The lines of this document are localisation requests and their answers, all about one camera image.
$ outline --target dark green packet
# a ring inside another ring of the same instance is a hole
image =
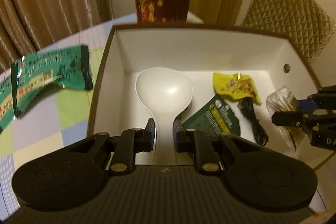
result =
[[[16,117],[50,83],[79,90],[93,88],[85,45],[24,56],[11,64],[10,71]]]
[[[13,120],[13,99],[11,78],[7,77],[0,84],[0,133]]]
[[[216,94],[199,111],[186,120],[184,129],[194,128],[204,131],[208,136],[218,136],[222,132],[240,136],[239,120],[223,98]]]

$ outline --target yellow snack package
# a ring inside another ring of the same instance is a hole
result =
[[[240,73],[223,75],[214,72],[212,78],[213,87],[217,94],[229,95],[233,100],[252,97],[255,103],[261,105],[258,92],[250,76]]]

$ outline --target quilted chair cover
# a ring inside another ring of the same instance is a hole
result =
[[[310,65],[336,30],[315,0],[251,0],[241,25],[287,35]]]

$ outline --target white box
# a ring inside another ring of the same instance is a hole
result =
[[[290,65],[285,73],[283,66]],[[188,75],[194,86],[192,105],[183,119],[192,116],[214,95],[212,74],[241,72],[256,85],[261,106],[255,105],[260,124],[268,134],[267,148],[293,156],[272,124],[265,100],[286,85],[297,99],[317,92],[318,80],[309,65],[282,35],[242,27],[220,28],[199,24],[137,24],[112,27],[105,46],[89,117],[88,135],[108,132],[117,136],[129,128],[144,128],[151,118],[135,94],[135,80],[144,69],[167,67]],[[254,141],[250,122],[228,102],[240,120],[241,137]],[[331,151],[310,146],[305,137],[299,160],[318,167]],[[150,153],[139,153],[137,164],[151,164]]]

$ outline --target table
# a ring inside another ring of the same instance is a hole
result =
[[[203,23],[192,13],[188,22]],[[136,14],[102,23],[44,48],[42,51],[84,44],[89,46],[92,80],[95,83],[106,40],[113,24],[136,23]],[[10,71],[0,75],[0,82]],[[0,220],[8,218],[19,204],[11,188],[16,169],[28,161],[61,149],[86,137],[93,90],[49,90],[40,96],[19,120],[0,134]]]

